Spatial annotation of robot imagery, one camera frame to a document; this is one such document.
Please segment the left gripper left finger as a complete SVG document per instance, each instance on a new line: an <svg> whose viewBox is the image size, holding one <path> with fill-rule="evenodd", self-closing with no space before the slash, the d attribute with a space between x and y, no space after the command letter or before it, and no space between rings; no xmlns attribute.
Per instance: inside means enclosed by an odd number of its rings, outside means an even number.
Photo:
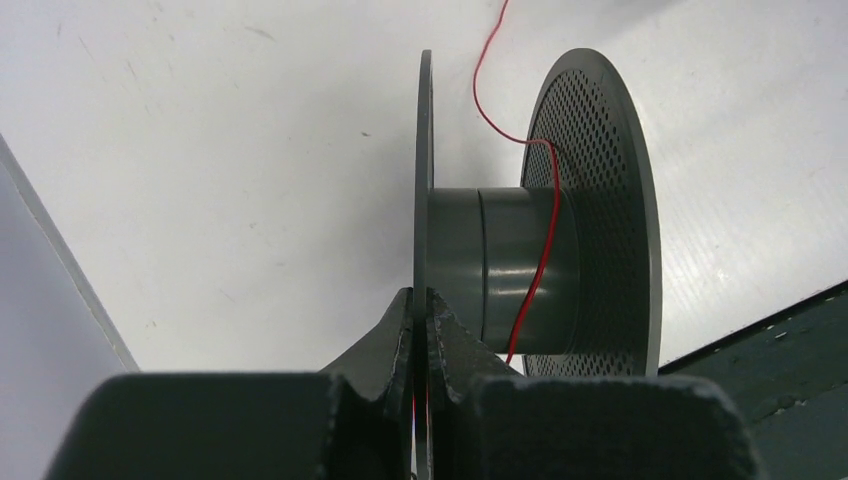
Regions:
<svg viewBox="0 0 848 480"><path fill-rule="evenodd" d="M83 402L50 479L407 479L412 292L316 372L126 374Z"/></svg>

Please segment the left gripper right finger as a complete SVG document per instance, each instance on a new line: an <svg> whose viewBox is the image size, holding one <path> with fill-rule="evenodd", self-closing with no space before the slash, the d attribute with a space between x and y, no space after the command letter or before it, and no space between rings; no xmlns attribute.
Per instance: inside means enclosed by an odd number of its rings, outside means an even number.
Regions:
<svg viewBox="0 0 848 480"><path fill-rule="evenodd" d="M526 377L430 293L425 331L436 479L758 479L762 461L715 383L687 376Z"/></svg>

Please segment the black spool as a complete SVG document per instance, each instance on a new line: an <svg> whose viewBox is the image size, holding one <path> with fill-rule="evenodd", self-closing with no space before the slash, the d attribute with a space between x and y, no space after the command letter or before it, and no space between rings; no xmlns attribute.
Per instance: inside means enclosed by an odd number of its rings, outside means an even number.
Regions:
<svg viewBox="0 0 848 480"><path fill-rule="evenodd" d="M653 376L661 242L634 102L600 52L546 76L515 187L434 183L432 54L419 69L413 304L438 293L458 321L531 376Z"/></svg>

